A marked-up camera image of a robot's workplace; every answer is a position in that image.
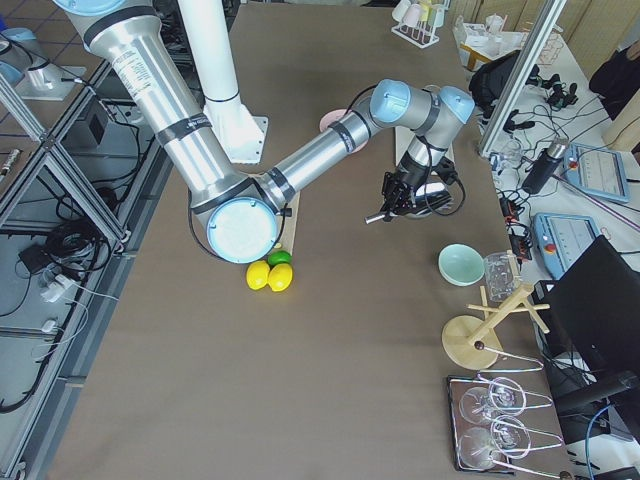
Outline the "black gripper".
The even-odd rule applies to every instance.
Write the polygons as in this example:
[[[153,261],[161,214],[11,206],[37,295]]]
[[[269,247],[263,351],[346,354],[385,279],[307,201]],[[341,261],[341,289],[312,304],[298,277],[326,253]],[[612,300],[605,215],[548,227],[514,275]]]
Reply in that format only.
[[[416,206],[414,194],[424,186],[424,173],[408,173],[400,170],[386,172],[383,179],[382,212],[419,212],[423,210]]]

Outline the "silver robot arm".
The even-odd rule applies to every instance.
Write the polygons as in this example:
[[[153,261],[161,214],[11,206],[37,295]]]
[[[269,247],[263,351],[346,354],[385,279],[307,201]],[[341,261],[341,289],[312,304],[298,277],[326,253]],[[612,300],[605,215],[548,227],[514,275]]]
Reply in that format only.
[[[393,127],[413,137],[383,181],[379,218],[420,216],[437,209],[426,185],[443,173],[446,154],[474,103],[455,87],[438,91],[401,81],[378,82],[327,128],[265,171],[258,168],[267,121],[243,104],[227,23],[217,1],[178,8],[203,90],[197,100],[161,38],[149,1],[64,1],[61,8],[86,49],[106,60],[184,179],[190,210],[213,255],[238,264],[276,245],[296,195],[377,133]]]

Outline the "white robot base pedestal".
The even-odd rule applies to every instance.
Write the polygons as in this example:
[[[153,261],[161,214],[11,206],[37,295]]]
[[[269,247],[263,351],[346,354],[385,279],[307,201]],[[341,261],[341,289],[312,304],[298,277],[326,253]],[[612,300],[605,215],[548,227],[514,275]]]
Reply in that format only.
[[[232,162],[258,164],[268,118],[252,115],[241,99],[222,3],[184,0],[179,9],[218,141]]]

